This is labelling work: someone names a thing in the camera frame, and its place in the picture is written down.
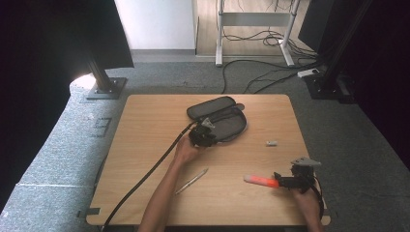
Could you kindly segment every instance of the wooden table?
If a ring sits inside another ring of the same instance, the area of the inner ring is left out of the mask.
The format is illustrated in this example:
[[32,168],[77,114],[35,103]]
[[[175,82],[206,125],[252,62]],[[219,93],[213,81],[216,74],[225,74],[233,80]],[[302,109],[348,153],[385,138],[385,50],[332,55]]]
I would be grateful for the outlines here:
[[[169,225],[303,225],[290,192],[245,183],[244,175],[291,176],[291,160],[308,157],[289,98],[229,95],[245,105],[248,128],[232,142],[208,148],[180,176],[177,188],[209,167],[174,197]],[[220,95],[133,95],[128,98],[87,216],[102,225],[127,192],[151,169],[191,122],[187,108]],[[276,147],[266,141],[275,140]],[[110,224],[139,224],[174,151],[120,208]]]

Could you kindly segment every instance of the white wall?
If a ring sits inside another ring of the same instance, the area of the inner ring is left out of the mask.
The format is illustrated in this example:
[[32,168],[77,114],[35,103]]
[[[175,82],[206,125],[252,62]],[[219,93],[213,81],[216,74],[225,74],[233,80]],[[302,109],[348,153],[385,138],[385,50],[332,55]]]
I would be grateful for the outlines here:
[[195,49],[195,0],[115,0],[115,4],[130,49]]

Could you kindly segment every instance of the white pen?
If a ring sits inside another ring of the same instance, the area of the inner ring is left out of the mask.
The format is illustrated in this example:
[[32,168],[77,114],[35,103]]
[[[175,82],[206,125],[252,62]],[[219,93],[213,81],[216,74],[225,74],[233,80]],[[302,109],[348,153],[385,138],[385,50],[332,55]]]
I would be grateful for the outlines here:
[[175,195],[181,193],[183,190],[185,190],[186,188],[190,187],[190,185],[192,185],[195,181],[199,180],[199,178],[201,178],[203,175],[205,175],[205,173],[208,171],[208,168],[202,170],[201,172],[199,172],[198,175],[196,175],[195,177],[193,177],[190,181],[188,181],[186,184],[184,184],[181,188],[179,188],[177,191],[175,191]]

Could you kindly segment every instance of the power strip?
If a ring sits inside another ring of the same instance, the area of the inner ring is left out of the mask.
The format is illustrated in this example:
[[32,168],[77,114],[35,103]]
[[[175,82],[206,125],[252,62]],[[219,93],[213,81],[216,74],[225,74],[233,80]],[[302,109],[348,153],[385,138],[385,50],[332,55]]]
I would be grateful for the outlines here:
[[302,77],[305,77],[305,76],[308,76],[308,75],[313,75],[313,74],[318,74],[318,73],[320,73],[319,70],[317,70],[317,69],[311,69],[311,70],[306,70],[306,71],[300,71],[300,72],[298,72],[298,76],[299,76],[300,78],[302,78]]

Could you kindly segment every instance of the wooden floor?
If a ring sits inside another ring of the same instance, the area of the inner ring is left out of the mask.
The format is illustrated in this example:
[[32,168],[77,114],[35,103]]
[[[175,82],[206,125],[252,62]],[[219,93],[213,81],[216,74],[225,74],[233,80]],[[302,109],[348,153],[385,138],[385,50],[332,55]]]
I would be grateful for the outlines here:
[[[225,0],[225,12],[289,12],[291,0]],[[302,22],[304,20],[309,0],[301,0],[298,14],[291,33],[291,40],[294,40],[297,46],[308,48],[298,40],[298,35]],[[198,31],[196,55],[198,56],[215,56],[217,44],[217,11],[219,7],[218,0],[197,0],[198,13]],[[224,27],[224,34],[238,37],[250,37],[262,31],[267,31],[268,27]],[[271,31],[281,33],[285,28],[271,27]],[[257,38],[265,38],[268,33],[260,34]],[[224,56],[266,56],[282,55],[278,46],[264,45],[262,41],[229,41],[227,38],[222,40]]]

